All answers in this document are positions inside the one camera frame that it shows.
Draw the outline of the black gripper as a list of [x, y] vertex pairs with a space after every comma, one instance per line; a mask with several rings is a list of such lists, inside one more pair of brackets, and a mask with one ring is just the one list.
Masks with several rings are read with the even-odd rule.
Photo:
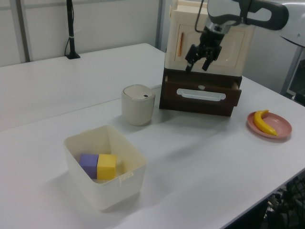
[[[207, 27], [204, 28], [201, 36], [200, 36], [200, 48], [206, 48], [204, 51], [204, 57], [206, 58], [202, 69], [207, 71], [210, 64], [213, 61], [218, 59], [218, 56], [221, 52], [222, 47], [219, 47], [222, 40], [224, 38], [224, 34], [211, 31]], [[186, 72], [190, 72], [194, 66], [194, 64], [201, 59], [199, 55], [199, 47], [195, 44], [192, 44], [185, 60], [187, 61]]]

